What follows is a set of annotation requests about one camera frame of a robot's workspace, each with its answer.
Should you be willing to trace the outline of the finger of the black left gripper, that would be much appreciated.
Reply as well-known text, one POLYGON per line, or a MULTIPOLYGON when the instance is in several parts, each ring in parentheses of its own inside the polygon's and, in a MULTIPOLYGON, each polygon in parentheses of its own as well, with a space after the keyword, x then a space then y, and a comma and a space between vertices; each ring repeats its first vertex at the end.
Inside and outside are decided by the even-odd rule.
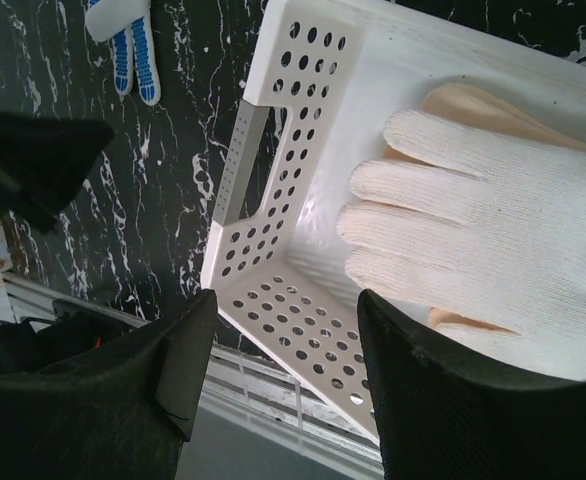
POLYGON ((11 212, 43 234, 56 230, 113 138, 103 120, 0 111, 0 220, 11 212))

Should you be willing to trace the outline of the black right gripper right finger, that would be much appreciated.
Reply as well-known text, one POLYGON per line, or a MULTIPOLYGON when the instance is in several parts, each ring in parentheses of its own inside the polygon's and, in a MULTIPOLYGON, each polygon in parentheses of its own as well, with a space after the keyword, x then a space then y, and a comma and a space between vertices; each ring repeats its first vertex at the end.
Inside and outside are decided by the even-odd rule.
POLYGON ((473 351, 361 292, 358 328, 388 479, 586 479, 586 381, 473 351))

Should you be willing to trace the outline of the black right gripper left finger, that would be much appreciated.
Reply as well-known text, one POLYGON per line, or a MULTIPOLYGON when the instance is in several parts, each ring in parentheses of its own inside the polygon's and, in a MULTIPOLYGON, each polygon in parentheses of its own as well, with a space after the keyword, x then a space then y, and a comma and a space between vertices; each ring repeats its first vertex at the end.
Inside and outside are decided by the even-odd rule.
POLYGON ((204 290, 97 348, 66 320, 0 326, 0 479, 172 479, 217 320, 204 290))

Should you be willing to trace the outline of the white glove orange cuff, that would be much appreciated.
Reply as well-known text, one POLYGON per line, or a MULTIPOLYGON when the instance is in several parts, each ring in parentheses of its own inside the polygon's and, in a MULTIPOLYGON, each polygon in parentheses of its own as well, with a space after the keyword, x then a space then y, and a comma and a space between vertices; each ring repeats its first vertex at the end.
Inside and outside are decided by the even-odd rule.
POLYGON ((524 336, 586 335, 586 152, 400 111, 337 230, 360 286, 524 336))

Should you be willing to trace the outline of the cream glove red cuff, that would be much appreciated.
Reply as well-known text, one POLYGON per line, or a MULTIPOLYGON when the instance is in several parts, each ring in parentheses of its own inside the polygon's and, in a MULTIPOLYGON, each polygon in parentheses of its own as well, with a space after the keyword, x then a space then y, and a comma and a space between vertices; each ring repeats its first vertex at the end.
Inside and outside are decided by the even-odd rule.
MULTIPOLYGON (((468 84, 447 83, 435 88, 426 95, 421 109, 469 127, 586 152, 585 142, 557 132, 508 102, 468 84)), ((424 164, 395 150, 388 142, 382 158, 424 164)), ((452 324, 467 325, 472 330, 507 331, 490 322, 474 320, 435 307, 430 309, 427 324, 433 329, 452 324)))

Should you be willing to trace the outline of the white perforated storage basket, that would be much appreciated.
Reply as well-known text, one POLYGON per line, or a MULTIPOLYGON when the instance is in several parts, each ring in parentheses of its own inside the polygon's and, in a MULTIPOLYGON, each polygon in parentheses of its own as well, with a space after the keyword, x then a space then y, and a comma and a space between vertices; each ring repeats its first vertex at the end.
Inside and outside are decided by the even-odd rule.
POLYGON ((371 440, 362 291, 586 381, 586 67, 384 1, 270 2, 202 284, 371 440))

